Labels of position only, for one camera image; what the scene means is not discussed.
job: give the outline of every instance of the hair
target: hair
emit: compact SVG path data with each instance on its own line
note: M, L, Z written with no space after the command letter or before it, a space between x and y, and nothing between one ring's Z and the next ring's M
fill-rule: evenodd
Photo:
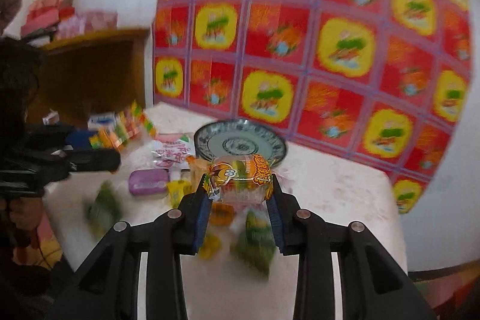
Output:
M41 59L41 50L0 38L0 159L23 138L26 110L38 88Z

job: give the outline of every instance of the green snack package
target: green snack package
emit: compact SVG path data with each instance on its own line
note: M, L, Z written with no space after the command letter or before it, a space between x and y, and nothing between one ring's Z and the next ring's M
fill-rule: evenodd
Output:
M270 264L275 254L275 241L268 216L261 211L249 211L243 231L230 252L242 259L263 276L270 274Z
M123 216L121 206L110 181L102 183L93 203L84 202L85 218L95 238L102 238L116 222L120 221Z

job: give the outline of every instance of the blue and white plate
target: blue and white plate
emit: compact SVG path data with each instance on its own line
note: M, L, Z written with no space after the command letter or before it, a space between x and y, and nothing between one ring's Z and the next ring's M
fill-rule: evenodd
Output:
M207 124L195 132L194 141L197 155L206 160L225 155L259 153L275 166L287 154L287 145L282 137L263 125L245 119Z

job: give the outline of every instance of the wooden cabinet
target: wooden cabinet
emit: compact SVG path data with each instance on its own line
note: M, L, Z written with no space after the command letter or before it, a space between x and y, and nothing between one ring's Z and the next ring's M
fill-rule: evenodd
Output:
M55 110L62 122L86 127L90 114L118 112L133 100L145 107L147 34L146 28L98 31L45 45L27 122Z

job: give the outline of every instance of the table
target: table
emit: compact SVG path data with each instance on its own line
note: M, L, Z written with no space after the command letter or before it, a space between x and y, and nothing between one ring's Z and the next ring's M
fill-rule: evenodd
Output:
M160 103L147 114L161 133L194 132L213 121L211 117ZM292 192L302 208L327 222L348 225L364 222L403 270L407 269L405 242L397 207L387 176L379 170L332 155L288 143L289 152L277 172L292 183ZM134 170L151 163L147 145L122 160L121 169L110 173L73 174L68 181L51 184L44 199L52 228L70 265L76 270L95 246L83 218L82 200L93 199L101 183L109 179L117 188L131 225L153 221L170 209L168 199L158 196L134 198L127 180ZM225 230L222 240L228 239ZM276 254L268 281L259 279L223 245L209 261L182 256L182 278L190 320L290 320L297 285L298 256ZM341 319L338 263L334 263L336 318ZM138 319L145 319L146 254L141 261Z

